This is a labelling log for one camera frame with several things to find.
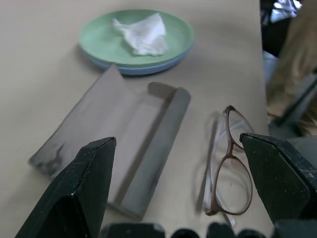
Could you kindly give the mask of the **crumpled white tissue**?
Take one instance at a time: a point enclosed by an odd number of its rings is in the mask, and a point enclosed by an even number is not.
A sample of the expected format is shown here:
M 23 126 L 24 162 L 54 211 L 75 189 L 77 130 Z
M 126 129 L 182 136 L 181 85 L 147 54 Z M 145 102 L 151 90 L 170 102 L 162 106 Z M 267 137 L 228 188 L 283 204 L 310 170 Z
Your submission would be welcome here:
M 135 55 L 161 56 L 168 50 L 166 28 L 159 13 L 130 25 L 122 24 L 117 19 L 113 19 L 112 24 Z

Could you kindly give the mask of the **blue plate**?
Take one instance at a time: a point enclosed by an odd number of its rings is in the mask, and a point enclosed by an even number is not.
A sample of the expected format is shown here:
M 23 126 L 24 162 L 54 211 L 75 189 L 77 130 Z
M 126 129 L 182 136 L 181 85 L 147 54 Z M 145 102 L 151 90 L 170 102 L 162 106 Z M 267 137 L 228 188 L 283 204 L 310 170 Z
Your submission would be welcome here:
M 189 48 L 183 53 L 181 53 L 179 56 L 173 59 L 169 59 L 167 61 L 161 62 L 161 63 L 155 63 L 153 65 L 143 64 L 143 65 L 137 65 L 137 66 L 115 63 L 115 65 L 117 66 L 121 74 L 128 75 L 128 76 L 144 76 L 144 75 L 150 75 L 150 74 L 163 72 L 165 70 L 169 70 L 175 67 L 176 65 L 178 65 L 189 54 L 193 45 L 194 45 L 194 42 L 192 41 Z M 97 59 L 87 54 L 83 50 L 82 52 L 84 57 L 87 58 L 88 61 L 90 61 L 92 64 L 96 65 L 97 67 L 107 70 L 112 65 L 111 62 Z

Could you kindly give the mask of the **green plate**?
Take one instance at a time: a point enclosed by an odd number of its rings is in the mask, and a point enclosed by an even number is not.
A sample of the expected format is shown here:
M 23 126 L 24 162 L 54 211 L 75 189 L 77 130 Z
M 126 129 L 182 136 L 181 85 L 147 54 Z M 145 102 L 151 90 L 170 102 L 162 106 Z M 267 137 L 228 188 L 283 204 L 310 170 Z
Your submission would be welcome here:
M 127 9 L 103 14 L 81 30 L 79 46 L 100 67 L 151 74 L 180 62 L 194 42 L 192 27 L 170 13 Z

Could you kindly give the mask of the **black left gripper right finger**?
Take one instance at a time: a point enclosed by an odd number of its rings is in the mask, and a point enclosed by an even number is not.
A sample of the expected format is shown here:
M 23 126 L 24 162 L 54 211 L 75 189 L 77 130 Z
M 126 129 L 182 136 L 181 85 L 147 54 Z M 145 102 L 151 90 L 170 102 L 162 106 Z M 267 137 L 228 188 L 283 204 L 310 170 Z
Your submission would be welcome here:
M 240 142 L 271 221 L 317 220 L 317 168 L 286 140 L 242 133 Z

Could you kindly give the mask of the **brown framed glasses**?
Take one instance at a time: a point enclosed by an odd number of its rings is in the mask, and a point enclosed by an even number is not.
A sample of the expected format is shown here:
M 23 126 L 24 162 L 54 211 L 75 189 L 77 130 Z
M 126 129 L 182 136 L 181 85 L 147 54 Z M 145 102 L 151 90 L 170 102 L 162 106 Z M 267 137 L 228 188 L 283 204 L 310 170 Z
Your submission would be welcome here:
M 253 132 L 247 119 L 232 105 L 218 117 L 208 158 L 203 209 L 208 216 L 222 213 L 236 226 L 253 199 L 253 181 L 240 135 Z

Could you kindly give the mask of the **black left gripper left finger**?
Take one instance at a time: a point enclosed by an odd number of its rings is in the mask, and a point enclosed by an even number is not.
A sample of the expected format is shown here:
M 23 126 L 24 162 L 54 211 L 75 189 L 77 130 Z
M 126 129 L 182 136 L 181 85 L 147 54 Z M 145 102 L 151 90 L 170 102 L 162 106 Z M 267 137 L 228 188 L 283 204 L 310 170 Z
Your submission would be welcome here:
M 98 238 L 115 147 L 114 137 L 82 147 L 50 183 L 15 238 Z

